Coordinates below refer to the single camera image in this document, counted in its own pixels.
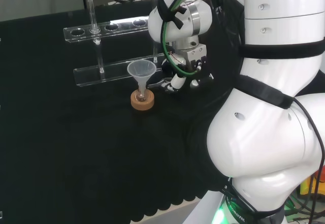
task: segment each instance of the funnel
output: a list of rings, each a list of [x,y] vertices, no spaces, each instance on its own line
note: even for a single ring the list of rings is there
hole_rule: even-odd
[[[149,78],[156,72],[156,65],[149,60],[135,60],[127,66],[128,73],[138,82],[139,89],[131,95],[131,104],[137,110],[153,106],[153,93],[146,89]]]

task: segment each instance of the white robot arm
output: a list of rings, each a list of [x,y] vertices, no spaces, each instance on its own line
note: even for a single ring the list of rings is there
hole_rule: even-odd
[[[164,0],[169,8],[174,0]],[[170,57],[172,63],[178,67],[187,70],[189,73],[199,72],[202,65],[206,62],[206,46],[199,43],[198,35],[208,31],[212,23],[211,8],[202,0],[183,0],[180,4],[186,9],[184,14],[177,13],[176,17],[183,23],[181,29],[178,29],[175,23],[168,22],[166,28],[165,42],[171,42],[174,49],[174,54]],[[150,13],[148,20],[148,29],[151,37],[156,42],[161,42],[161,26],[163,20],[160,17],[159,11],[156,8]],[[182,73],[175,74],[168,88],[169,91],[177,91],[180,89],[186,80],[186,76]],[[161,81],[161,85],[166,85],[166,81]],[[197,80],[193,80],[191,87],[198,87]]]
[[[174,0],[165,0],[167,6]],[[325,36],[325,0],[244,0],[245,43],[291,45],[319,42]],[[211,9],[196,2],[201,21],[199,34],[211,24]],[[177,14],[184,26],[170,22],[166,41],[191,37],[190,12]],[[149,16],[151,37],[159,42],[162,20],[156,10]],[[295,97],[316,76],[322,55],[300,59],[245,58],[240,74]],[[297,97],[309,111],[325,140],[325,94]],[[318,170],[319,141],[303,111],[293,103],[282,109],[237,89],[213,119],[207,138],[217,169],[233,178],[235,190],[257,211],[281,209],[289,194]],[[240,222],[234,209],[223,204],[228,223]],[[287,223],[281,215],[276,224]]]

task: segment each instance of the test tube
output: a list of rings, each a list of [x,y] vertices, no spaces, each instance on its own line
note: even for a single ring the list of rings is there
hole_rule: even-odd
[[[97,27],[97,21],[96,21],[96,14],[95,14],[95,8],[93,6],[93,0],[88,0],[89,4],[89,15],[90,15],[90,21],[91,21],[91,32],[93,34],[99,33],[100,29]]]
[[[90,32],[93,34],[98,34],[100,32],[100,29],[97,26],[95,8],[93,6],[93,0],[88,0],[88,4],[89,4],[89,16],[90,16],[90,21],[91,21]],[[92,40],[95,43],[96,56],[97,56],[98,67],[100,69],[101,79],[104,79],[104,64],[103,64],[103,57],[102,57],[101,39],[99,37],[97,37],[97,38],[93,38]]]
[[[152,0],[152,9],[154,10],[157,7],[158,0]],[[158,62],[158,43],[153,41],[153,62]]]

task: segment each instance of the black tablecloth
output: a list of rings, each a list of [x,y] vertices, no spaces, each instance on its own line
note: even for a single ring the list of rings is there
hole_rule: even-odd
[[[150,10],[150,1],[100,7],[97,21]],[[76,86],[73,69],[95,65],[95,51],[91,41],[67,43],[62,29],[88,23],[84,10],[0,23],[3,223],[129,223],[223,185],[206,133],[239,59],[220,27],[200,36],[214,84],[156,91],[154,107],[138,112],[133,79]],[[102,44],[105,62],[152,52],[147,31]]]

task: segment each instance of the plastic funnel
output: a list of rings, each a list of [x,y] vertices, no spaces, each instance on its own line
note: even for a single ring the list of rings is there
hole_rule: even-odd
[[[127,72],[138,82],[140,97],[144,97],[146,84],[156,72],[156,65],[149,60],[135,60],[127,66]]]

